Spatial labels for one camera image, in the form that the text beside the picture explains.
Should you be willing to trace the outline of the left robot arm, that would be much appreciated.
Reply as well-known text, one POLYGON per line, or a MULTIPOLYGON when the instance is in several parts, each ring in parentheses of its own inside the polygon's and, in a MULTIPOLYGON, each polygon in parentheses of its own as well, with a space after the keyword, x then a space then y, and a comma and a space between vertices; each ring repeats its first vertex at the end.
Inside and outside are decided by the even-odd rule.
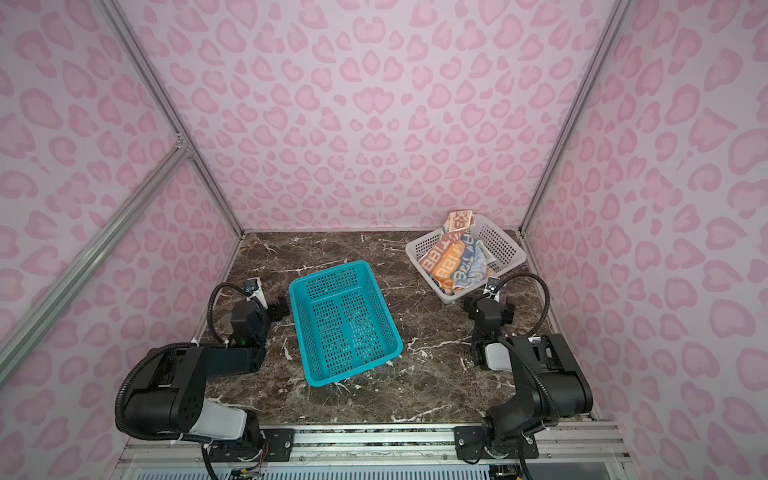
POLYGON ((228 345, 174 343, 150 350, 118 390, 118 430, 139 440, 260 449, 263 436, 257 417, 207 400, 207 382, 257 372, 266 357, 271 325, 289 314, 284 296, 267 307, 256 299, 241 301, 232 309, 228 345))

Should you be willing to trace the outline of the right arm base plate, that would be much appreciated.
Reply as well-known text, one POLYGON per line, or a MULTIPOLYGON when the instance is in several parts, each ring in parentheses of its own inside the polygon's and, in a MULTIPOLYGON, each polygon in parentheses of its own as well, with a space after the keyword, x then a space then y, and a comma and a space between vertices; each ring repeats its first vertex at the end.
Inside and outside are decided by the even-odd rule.
POLYGON ((454 427, 452 432, 456 457, 466 463, 539 458, 538 446, 533 437, 492 439, 486 430, 477 425, 454 427))

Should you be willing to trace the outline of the rabbit striped towel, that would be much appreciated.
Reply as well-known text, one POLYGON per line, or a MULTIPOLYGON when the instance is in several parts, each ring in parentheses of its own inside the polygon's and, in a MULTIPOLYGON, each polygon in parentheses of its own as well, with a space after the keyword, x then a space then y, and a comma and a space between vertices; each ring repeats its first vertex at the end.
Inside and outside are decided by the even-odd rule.
POLYGON ((418 265, 446 295, 468 290, 491 275, 496 257, 471 234, 475 224, 472 210, 450 212, 438 241, 419 258, 418 265))

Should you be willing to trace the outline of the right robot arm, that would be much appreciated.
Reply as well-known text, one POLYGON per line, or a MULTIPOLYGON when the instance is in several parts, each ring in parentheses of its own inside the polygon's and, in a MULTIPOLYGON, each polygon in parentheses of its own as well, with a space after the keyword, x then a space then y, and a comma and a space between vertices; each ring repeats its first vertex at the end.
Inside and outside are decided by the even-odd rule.
POLYGON ((512 308, 489 295, 466 300, 474 322, 471 355, 476 366, 513 376, 514 394, 487 410, 482 420, 484 448, 501 455, 531 445, 534 435, 562 419, 588 414, 594 396, 561 334, 507 336, 512 308))

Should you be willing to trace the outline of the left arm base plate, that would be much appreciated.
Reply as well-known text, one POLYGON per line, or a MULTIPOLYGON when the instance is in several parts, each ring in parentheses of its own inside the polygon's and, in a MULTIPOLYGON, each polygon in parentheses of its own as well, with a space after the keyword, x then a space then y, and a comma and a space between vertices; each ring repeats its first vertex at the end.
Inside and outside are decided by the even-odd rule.
POLYGON ((261 429, 255 435, 246 431, 239 440, 214 441, 208 456, 213 463, 287 462, 294 437, 291 428, 261 429))

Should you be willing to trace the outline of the teal plastic basket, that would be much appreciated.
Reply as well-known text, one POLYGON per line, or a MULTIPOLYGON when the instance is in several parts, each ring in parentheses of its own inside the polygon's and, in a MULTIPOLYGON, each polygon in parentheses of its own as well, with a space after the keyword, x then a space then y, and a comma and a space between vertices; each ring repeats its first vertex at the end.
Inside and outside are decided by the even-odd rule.
POLYGON ((358 260, 289 286, 307 383, 344 381, 398 358, 403 342, 369 263, 358 260))

